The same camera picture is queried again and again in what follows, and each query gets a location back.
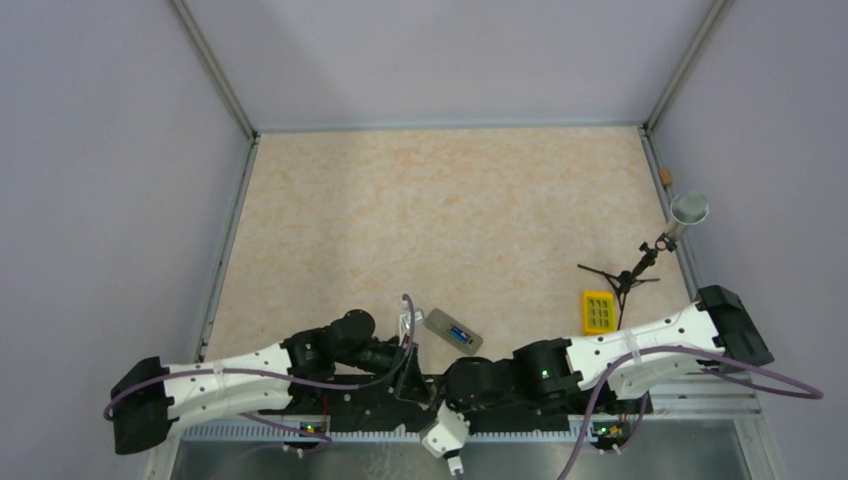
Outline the blue AAA battery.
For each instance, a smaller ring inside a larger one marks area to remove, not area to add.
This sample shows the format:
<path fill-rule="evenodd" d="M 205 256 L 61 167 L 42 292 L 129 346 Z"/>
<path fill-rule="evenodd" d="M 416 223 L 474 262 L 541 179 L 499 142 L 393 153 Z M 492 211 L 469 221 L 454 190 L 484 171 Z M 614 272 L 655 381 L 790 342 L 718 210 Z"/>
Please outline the blue AAA battery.
<path fill-rule="evenodd" d="M 464 332 L 461 328 L 459 328 L 459 327 L 457 327 L 457 326 L 452 326 L 452 327 L 450 328 L 450 333 L 451 333 L 451 334 L 452 334 L 455 338 L 457 338 L 460 342 L 462 342 L 462 341 L 460 340 L 459 336 L 460 336 L 461 334 L 463 334 L 463 333 L 467 334 L 466 332 Z"/>

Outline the grey white remote control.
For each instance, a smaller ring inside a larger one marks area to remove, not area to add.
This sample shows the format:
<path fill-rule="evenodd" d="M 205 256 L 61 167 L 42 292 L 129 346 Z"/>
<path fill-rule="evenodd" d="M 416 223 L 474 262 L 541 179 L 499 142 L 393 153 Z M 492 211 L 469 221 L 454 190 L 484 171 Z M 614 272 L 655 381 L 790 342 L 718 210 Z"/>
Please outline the grey white remote control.
<path fill-rule="evenodd" d="M 474 356 L 483 344 L 480 335 L 438 308 L 426 315 L 424 325 L 467 356 Z"/>

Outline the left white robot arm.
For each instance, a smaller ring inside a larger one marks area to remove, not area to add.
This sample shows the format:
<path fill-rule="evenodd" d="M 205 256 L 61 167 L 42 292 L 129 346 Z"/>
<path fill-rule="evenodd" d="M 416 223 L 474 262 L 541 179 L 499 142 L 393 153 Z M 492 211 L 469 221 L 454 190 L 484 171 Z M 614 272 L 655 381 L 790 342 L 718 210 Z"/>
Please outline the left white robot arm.
<path fill-rule="evenodd" d="M 428 404 L 431 391 L 410 337 L 381 341 L 375 320 L 351 310 L 329 325 L 257 351 L 212 362 L 138 361 L 111 389 L 104 417 L 118 455 L 152 449 L 206 421 L 259 410 L 308 413 L 321 394 L 383 391 Z"/>

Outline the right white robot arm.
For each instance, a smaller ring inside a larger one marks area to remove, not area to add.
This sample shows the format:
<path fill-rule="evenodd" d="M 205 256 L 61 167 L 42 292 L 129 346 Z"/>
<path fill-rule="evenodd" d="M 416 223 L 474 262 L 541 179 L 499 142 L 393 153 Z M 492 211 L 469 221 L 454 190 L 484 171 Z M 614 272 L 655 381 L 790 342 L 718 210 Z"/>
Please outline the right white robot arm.
<path fill-rule="evenodd" d="M 612 412 L 658 384 L 706 367 L 728 373 L 773 360 L 741 298 L 713 285 L 680 312 L 642 326 L 540 340 L 499 361 L 460 359 L 440 377 L 438 393 L 466 412 L 512 405 L 559 409 L 586 392 L 594 409 Z"/>

